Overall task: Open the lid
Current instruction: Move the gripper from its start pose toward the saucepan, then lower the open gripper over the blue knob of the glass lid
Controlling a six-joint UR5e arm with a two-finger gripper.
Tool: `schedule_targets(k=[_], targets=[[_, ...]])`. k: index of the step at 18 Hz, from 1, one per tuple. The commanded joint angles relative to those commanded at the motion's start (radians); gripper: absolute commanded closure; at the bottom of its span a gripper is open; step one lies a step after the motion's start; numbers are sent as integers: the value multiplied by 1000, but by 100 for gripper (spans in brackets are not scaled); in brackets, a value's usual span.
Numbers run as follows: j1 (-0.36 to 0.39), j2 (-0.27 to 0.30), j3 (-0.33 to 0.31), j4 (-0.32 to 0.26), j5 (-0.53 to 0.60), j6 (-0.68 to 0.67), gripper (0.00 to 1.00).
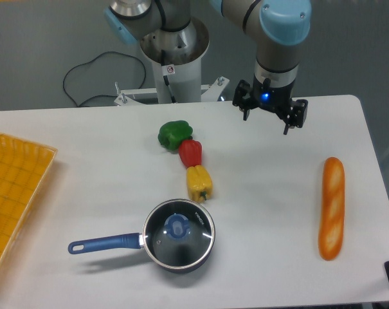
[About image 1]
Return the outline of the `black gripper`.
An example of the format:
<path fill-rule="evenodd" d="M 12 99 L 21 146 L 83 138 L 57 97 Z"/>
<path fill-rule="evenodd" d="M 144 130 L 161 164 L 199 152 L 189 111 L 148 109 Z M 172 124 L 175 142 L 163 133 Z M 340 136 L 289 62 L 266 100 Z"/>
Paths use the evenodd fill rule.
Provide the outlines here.
<path fill-rule="evenodd" d="M 273 79 L 253 77 L 253 87 L 240 80 L 235 88 L 232 104 L 242 112 L 243 121 L 247 121 L 249 112 L 262 109 L 276 114 L 284 121 L 284 135 L 293 128 L 302 128 L 307 117 L 308 100 L 291 98 L 295 80 L 279 86 Z"/>

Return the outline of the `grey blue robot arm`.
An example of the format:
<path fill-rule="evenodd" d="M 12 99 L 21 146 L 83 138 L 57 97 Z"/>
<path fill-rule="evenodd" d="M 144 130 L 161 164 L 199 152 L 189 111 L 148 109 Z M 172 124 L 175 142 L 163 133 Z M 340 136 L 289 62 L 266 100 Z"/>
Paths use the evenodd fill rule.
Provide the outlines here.
<path fill-rule="evenodd" d="M 302 127 L 307 101 L 292 89 L 311 25 L 309 1 L 213 1 L 224 18 L 257 45 L 252 82 L 239 81 L 233 105 L 247 117 L 252 109 L 274 113 L 285 128 Z M 201 99 L 201 59 L 209 45 L 205 25 L 189 1 L 112 1 L 107 23 L 125 44 L 138 43 L 152 63 L 159 103 Z"/>

